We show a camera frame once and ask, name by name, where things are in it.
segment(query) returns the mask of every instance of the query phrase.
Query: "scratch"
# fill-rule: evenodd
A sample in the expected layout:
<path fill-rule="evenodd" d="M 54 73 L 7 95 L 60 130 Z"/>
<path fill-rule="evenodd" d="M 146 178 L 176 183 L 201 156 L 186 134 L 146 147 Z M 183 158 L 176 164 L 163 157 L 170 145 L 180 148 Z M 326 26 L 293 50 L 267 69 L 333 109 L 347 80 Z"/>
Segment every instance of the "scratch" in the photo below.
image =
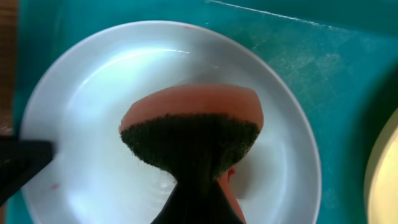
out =
<path fill-rule="evenodd" d="M 319 24 L 317 22 L 311 22 L 311 21 L 306 21 L 304 19 L 299 19 L 299 18 L 296 18 L 296 17 L 283 16 L 283 15 L 275 14 L 275 13 L 272 13 L 272 12 L 261 11 L 261 10 L 257 10 L 257 9 L 251 9 L 251 8 L 243 7 L 243 6 L 237 6 L 237 5 L 225 3 L 225 2 L 222 2 L 222 1 L 209 0 L 207 2 L 213 2 L 213 3 L 216 3 L 216 4 L 222 4 L 222 5 L 225 5 L 225 6 L 236 7 L 236 8 L 239 8 L 239 9 L 245 9 L 245 10 L 250 10 L 250 11 L 254 11 L 254 12 L 260 12 L 260 13 L 264 13 L 264 14 L 268 14 L 268 15 L 272 15 L 272 16 L 277 16 L 277 17 L 281 17 L 281 18 L 285 18 L 285 19 L 291 19 L 291 20 L 294 20 L 294 21 L 303 22 L 303 23 L 306 23 L 306 24 L 311 24 L 311 25 L 314 25 L 314 26 L 322 26 L 322 27 L 326 26 L 326 25 Z"/>

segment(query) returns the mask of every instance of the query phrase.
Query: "cream-colored plate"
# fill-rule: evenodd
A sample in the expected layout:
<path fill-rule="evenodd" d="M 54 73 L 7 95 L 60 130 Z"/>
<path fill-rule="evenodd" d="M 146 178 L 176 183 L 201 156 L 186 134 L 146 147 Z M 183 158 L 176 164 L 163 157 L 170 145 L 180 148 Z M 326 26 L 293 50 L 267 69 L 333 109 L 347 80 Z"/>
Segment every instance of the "cream-colored plate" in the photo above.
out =
<path fill-rule="evenodd" d="M 366 168 L 364 199 L 369 224 L 398 223 L 398 110 L 373 147 Z"/>

